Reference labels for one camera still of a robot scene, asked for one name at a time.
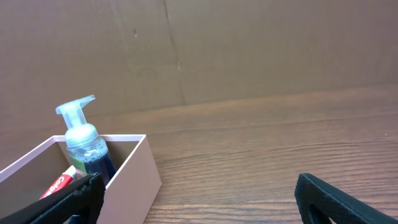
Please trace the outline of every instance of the wall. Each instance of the wall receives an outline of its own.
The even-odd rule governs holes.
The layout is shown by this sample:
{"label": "wall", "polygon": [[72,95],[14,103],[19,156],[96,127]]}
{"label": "wall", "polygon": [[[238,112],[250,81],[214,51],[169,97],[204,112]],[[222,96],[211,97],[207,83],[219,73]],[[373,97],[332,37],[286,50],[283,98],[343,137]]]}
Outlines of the wall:
{"label": "wall", "polygon": [[0,127],[398,81],[395,0],[3,0]]}

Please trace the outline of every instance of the transparent bottle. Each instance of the transparent bottle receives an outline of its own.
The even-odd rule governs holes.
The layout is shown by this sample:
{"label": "transparent bottle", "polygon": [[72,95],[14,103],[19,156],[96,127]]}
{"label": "transparent bottle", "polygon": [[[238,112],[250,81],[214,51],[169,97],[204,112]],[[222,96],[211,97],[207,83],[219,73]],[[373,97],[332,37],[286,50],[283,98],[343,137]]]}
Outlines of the transparent bottle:
{"label": "transparent bottle", "polygon": [[105,185],[112,179],[116,169],[109,155],[105,140],[96,128],[86,122],[82,107],[94,100],[94,95],[60,105],[55,110],[62,114],[68,131],[65,142],[72,164],[86,173],[102,173]]}

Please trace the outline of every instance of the tabletop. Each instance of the tabletop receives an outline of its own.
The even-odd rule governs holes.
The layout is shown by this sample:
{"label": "tabletop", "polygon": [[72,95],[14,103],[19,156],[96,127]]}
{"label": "tabletop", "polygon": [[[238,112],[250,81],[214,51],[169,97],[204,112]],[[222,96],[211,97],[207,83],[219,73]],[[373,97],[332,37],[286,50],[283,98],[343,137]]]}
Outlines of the tabletop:
{"label": "tabletop", "polygon": [[[102,134],[148,134],[163,186],[146,223],[302,223],[304,172],[398,218],[397,96],[398,85],[375,85],[88,121]],[[64,131],[1,130],[0,168]]]}

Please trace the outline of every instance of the box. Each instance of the box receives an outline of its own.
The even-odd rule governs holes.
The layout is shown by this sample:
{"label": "box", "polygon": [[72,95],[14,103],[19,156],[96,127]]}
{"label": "box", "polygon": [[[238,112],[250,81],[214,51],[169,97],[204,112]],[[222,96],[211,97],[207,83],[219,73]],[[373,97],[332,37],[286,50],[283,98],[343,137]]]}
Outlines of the box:
{"label": "box", "polygon": [[[146,135],[102,137],[117,173],[106,186],[98,223],[142,224],[162,185]],[[70,164],[65,137],[52,136],[2,170],[0,218],[38,201]]]}

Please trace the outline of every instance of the toothpaste tube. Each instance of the toothpaste tube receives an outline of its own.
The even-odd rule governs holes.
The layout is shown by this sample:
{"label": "toothpaste tube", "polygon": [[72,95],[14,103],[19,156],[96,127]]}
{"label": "toothpaste tube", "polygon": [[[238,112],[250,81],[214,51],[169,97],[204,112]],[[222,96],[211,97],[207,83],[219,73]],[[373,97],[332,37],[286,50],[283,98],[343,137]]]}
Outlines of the toothpaste tube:
{"label": "toothpaste tube", "polygon": [[64,187],[68,186],[72,181],[76,178],[76,168],[74,166],[70,166],[67,171],[65,171],[52,185],[51,187],[43,194],[40,199],[43,199],[50,194],[57,192]]}

